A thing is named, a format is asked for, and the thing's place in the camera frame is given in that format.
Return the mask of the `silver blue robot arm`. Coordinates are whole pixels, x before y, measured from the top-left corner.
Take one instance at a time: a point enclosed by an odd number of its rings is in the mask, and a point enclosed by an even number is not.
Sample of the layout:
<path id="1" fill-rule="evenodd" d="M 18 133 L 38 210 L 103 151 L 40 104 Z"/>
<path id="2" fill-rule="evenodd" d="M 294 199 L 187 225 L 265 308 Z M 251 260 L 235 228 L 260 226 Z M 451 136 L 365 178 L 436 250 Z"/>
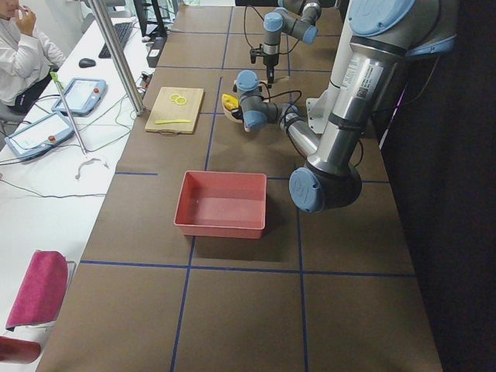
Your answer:
<path id="1" fill-rule="evenodd" d="M 458 9 L 456 1 L 351 1 L 329 86 L 308 100 L 306 116 L 263 98 L 255 72 L 238 74 L 245 129 L 277 124 L 305 157 L 289 181 L 299 209 L 320 212 L 358 198 L 362 181 L 350 159 L 396 65 L 451 51 Z"/>
<path id="2" fill-rule="evenodd" d="M 349 1 L 278 1 L 277 8 L 263 17 L 263 42 L 254 47 L 250 43 L 250 61 L 258 57 L 266 68 L 267 86 L 274 83 L 274 69 L 281 55 L 281 35 L 284 33 L 305 44 L 312 44 L 318 34 L 316 23 L 323 9 L 338 9 L 346 14 Z"/>

